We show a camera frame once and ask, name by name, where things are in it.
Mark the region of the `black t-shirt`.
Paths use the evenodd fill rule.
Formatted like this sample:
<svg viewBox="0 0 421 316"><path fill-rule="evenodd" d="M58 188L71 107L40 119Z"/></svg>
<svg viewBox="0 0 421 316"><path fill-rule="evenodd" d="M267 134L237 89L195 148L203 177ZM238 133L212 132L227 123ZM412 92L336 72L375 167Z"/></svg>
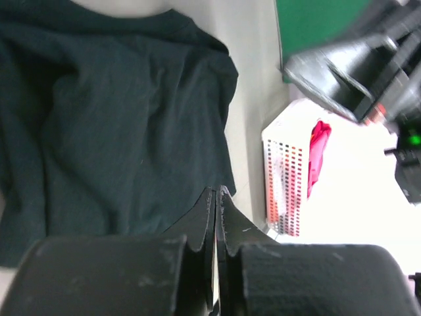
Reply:
<svg viewBox="0 0 421 316"><path fill-rule="evenodd" d="M190 17L1 2L1 265L58 235L164 232L235 192L224 129L238 73Z"/></svg>

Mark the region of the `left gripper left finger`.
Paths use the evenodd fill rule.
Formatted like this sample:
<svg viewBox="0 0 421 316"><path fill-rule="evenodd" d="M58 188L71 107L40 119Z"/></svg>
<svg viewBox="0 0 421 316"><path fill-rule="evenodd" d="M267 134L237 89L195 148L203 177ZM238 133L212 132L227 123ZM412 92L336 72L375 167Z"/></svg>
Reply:
<svg viewBox="0 0 421 316"><path fill-rule="evenodd" d="M7 291L7 315L207 315L215 204L214 190L204 190L159 235L38 242Z"/></svg>

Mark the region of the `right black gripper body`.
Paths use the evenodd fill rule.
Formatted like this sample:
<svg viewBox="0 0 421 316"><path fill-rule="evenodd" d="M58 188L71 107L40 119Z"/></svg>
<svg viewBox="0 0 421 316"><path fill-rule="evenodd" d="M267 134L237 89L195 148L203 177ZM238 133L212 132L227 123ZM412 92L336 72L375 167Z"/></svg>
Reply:
<svg viewBox="0 0 421 316"><path fill-rule="evenodd" d="M420 2L371 1L359 35L377 41L361 66L359 84L368 94L358 119L384 125L398 136L385 150L396 158L395 180L411 204L420 203Z"/></svg>

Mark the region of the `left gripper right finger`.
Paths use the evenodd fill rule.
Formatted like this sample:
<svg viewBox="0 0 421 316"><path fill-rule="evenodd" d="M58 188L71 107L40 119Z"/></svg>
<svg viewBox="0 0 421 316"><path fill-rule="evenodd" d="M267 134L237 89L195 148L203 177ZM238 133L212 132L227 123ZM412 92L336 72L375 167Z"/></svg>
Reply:
<svg viewBox="0 0 421 316"><path fill-rule="evenodd" d="M216 195L221 315L413 315L396 260L362 244L278 243Z"/></svg>

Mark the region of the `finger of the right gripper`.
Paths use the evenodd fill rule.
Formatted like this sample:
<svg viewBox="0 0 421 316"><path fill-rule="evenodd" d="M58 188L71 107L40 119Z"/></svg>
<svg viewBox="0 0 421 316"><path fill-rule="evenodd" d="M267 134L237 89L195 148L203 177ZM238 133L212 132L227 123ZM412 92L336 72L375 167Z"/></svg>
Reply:
<svg viewBox="0 0 421 316"><path fill-rule="evenodd" d="M329 43L293 54L284 75L322 108L361 123L357 107L375 100L372 85L398 52L387 36L369 36Z"/></svg>

